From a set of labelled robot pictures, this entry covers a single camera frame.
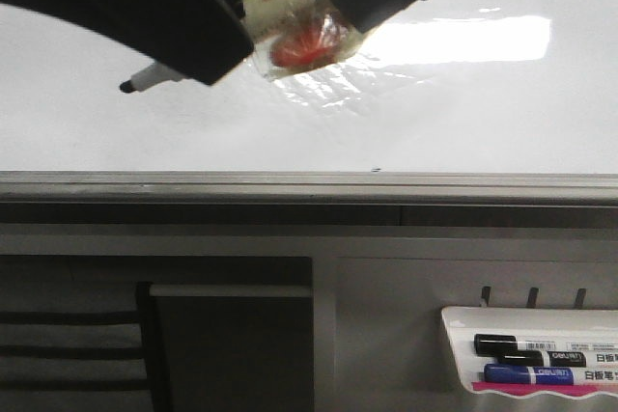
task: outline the whiteboard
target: whiteboard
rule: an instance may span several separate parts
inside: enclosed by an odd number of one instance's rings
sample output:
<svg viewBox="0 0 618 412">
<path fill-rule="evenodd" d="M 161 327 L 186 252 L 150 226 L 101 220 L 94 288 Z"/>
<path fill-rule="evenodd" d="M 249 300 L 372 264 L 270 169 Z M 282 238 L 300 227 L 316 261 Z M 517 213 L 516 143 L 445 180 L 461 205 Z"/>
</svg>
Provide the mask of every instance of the whiteboard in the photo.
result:
<svg viewBox="0 0 618 412">
<path fill-rule="evenodd" d="M 618 0 L 430 0 L 350 61 L 123 95 L 150 59 L 0 5 L 0 171 L 618 173 Z"/>
</svg>

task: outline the blue marker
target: blue marker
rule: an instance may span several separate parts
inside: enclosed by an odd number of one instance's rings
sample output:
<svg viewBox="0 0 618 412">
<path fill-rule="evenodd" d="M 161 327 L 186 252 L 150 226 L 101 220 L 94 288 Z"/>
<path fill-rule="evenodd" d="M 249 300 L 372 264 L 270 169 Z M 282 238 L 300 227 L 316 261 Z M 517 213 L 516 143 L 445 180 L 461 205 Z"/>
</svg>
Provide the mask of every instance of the blue marker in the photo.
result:
<svg viewBox="0 0 618 412">
<path fill-rule="evenodd" d="M 485 381 L 524 385 L 587 385 L 618 386 L 618 371 L 609 369 L 570 369 L 567 367 L 525 367 L 487 364 Z"/>
</svg>

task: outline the blue marker cap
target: blue marker cap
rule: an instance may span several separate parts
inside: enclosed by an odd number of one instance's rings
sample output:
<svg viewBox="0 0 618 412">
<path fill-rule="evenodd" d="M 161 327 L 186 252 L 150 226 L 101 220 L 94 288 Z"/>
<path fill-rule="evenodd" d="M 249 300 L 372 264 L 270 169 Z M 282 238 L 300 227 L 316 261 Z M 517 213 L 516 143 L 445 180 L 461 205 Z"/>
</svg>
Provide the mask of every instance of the blue marker cap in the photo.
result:
<svg viewBox="0 0 618 412">
<path fill-rule="evenodd" d="M 505 366 L 503 364 L 487 364 L 485 366 L 485 381 L 490 383 L 530 384 L 530 371 L 525 366 Z"/>
</svg>

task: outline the marker cap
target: marker cap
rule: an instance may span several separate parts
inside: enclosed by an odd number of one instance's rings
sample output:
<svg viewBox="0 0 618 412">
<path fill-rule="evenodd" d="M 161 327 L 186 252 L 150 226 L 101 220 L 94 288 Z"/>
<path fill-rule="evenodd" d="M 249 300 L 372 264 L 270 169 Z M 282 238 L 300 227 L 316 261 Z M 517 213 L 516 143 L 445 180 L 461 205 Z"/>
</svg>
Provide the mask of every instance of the marker cap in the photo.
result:
<svg viewBox="0 0 618 412">
<path fill-rule="evenodd" d="M 487 364 L 484 373 L 485 381 L 490 383 L 530 384 L 530 371 L 524 366 Z"/>
<path fill-rule="evenodd" d="M 494 357 L 503 352 L 517 351 L 518 341 L 512 335 L 474 335 L 474 349 L 479 356 Z"/>
<path fill-rule="evenodd" d="M 541 351 L 509 351 L 495 356 L 499 364 L 510 366 L 542 367 L 543 354 Z"/>
</svg>

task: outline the marker holder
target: marker holder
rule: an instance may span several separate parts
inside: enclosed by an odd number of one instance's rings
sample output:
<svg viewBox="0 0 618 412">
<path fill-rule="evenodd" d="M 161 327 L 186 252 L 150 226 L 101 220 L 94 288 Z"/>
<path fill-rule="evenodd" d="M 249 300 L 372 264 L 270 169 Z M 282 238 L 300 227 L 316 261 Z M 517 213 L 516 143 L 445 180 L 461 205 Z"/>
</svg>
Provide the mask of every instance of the marker holder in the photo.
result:
<svg viewBox="0 0 618 412">
<path fill-rule="evenodd" d="M 483 367 L 495 362 L 474 349 L 475 334 L 515 335 L 527 339 L 573 338 L 616 340 L 618 311 L 505 309 L 448 307 L 442 310 L 446 358 L 455 388 L 466 412 L 582 412 L 618 410 L 618 380 L 614 386 L 585 396 L 555 391 L 536 391 L 515 396 L 502 391 L 475 391 L 483 381 Z"/>
</svg>

